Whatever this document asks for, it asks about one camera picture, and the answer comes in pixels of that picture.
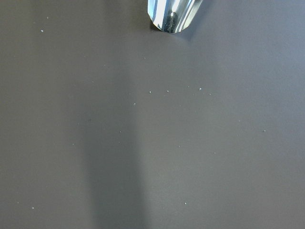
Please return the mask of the silver metal scoop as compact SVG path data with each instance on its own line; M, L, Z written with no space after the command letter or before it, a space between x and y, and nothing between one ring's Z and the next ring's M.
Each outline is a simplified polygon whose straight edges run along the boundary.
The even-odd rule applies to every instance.
M147 13L152 24L166 33L188 28L203 0L148 0Z

